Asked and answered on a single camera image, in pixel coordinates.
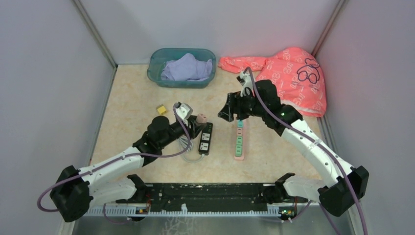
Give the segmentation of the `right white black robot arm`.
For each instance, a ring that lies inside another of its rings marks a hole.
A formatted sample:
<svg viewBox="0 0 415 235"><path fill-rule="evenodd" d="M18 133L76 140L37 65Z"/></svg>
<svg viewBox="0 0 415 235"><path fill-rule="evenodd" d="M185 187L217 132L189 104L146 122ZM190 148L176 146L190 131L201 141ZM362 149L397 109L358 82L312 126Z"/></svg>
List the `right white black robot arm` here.
<svg viewBox="0 0 415 235"><path fill-rule="evenodd" d="M339 217L365 193L369 172L342 160L314 134L302 115L291 105L282 104L270 80L255 83L257 91L242 96L229 93L218 117L232 122L259 117L267 127L292 144L320 174L320 180L286 173L276 181L276 197L288 202L302 197L320 203L331 215Z"/></svg>

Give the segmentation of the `pink charger plug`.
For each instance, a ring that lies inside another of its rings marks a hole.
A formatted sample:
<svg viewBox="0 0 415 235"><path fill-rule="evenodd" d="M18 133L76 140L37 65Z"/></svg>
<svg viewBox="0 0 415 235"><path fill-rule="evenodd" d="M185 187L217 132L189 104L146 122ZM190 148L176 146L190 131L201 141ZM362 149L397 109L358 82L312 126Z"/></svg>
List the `pink charger plug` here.
<svg viewBox="0 0 415 235"><path fill-rule="evenodd" d="M198 125L206 124L208 121L207 117L204 114L199 113L196 117L196 123Z"/></svg>
<svg viewBox="0 0 415 235"><path fill-rule="evenodd" d="M237 136L243 136L243 131L244 131L243 128L237 128L236 129L236 135Z"/></svg>

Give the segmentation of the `yellow charger plug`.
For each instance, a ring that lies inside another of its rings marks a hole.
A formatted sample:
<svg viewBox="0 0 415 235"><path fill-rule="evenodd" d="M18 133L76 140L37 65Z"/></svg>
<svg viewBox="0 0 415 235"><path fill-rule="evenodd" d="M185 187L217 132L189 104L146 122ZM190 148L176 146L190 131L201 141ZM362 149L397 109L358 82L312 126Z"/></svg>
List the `yellow charger plug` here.
<svg viewBox="0 0 415 235"><path fill-rule="evenodd" d="M165 115L168 112L167 108L164 105L157 106L156 110L159 115Z"/></svg>

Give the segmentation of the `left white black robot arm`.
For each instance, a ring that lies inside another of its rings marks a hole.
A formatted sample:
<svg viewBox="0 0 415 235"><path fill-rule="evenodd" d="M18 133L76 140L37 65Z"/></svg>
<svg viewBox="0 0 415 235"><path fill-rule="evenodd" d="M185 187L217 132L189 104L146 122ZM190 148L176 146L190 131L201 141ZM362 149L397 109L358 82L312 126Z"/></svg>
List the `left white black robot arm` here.
<svg viewBox="0 0 415 235"><path fill-rule="evenodd" d="M142 202L147 190L137 175L128 175L117 182L114 179L161 158L162 150L180 137L196 138L206 125L203 114L190 115L183 125L179 118L170 123L167 117L157 116L138 141L114 157L80 169L72 165L64 168L49 196L65 222L81 218L96 205Z"/></svg>

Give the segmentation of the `black power strip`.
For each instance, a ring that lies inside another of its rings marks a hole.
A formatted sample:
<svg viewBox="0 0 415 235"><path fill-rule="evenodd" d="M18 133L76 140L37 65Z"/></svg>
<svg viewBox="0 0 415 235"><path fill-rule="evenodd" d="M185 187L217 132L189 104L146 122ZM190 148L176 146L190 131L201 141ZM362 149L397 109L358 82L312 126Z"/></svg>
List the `black power strip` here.
<svg viewBox="0 0 415 235"><path fill-rule="evenodd" d="M209 155L209 150L212 140L213 123L208 122L201 132L200 141L198 145L198 153L201 156Z"/></svg>

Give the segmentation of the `pink power strip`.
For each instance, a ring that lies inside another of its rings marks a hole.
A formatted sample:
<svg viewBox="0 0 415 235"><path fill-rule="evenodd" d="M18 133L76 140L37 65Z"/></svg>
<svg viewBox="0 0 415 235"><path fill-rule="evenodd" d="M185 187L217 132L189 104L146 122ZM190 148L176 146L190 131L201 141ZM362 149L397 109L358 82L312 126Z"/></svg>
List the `pink power strip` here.
<svg viewBox="0 0 415 235"><path fill-rule="evenodd" d="M246 152L246 146L248 145L247 143L248 143L248 137L247 137L247 135L246 135L246 125L245 125L245 121L244 121L244 127L243 127L243 145L242 145L242 148L243 148L243 154L242 154L242 156L241 157L236 157L235 156L235 151L234 151L234 159L235 160L238 160L238 161L243 161L244 159L245 159L245 152Z"/></svg>

